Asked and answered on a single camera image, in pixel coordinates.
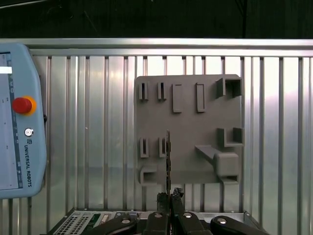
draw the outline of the gray mounting plate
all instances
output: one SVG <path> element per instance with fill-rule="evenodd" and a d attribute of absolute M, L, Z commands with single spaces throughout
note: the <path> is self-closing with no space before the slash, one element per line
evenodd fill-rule
<path fill-rule="evenodd" d="M 219 182 L 211 163 L 196 146 L 243 153 L 243 81 L 237 75 L 145 76 L 135 81 L 135 126 L 139 180 L 165 183 L 165 138 L 171 132 L 172 184 Z"/>

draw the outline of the corrugated metal wall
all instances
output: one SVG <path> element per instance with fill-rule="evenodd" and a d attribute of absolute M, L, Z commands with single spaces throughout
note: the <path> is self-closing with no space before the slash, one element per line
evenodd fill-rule
<path fill-rule="evenodd" d="M 38 195 L 0 200 L 1 234 L 45 233 L 72 207 L 155 209 L 164 187 L 142 189 L 135 171 L 134 79 L 216 73 L 245 77 L 244 178 L 224 199 L 219 184 L 180 186 L 185 208 L 224 203 L 271 234 L 312 233 L 313 41 L 20 41 L 41 77 L 48 163 Z"/>

